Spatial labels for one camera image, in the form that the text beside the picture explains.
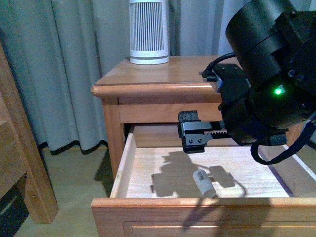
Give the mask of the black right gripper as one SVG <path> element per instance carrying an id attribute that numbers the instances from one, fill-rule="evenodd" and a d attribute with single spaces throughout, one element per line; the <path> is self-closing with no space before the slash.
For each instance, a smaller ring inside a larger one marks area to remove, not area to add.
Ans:
<path id="1" fill-rule="evenodd" d="M 185 153 L 204 153 L 212 139 L 225 137 L 226 128 L 239 144 L 284 145 L 290 127 L 291 81 L 280 68 L 241 69 L 236 64 L 218 64 L 213 69 L 222 80 L 219 106 L 223 120 L 201 121 L 197 111 L 178 113 L 178 134 Z"/>

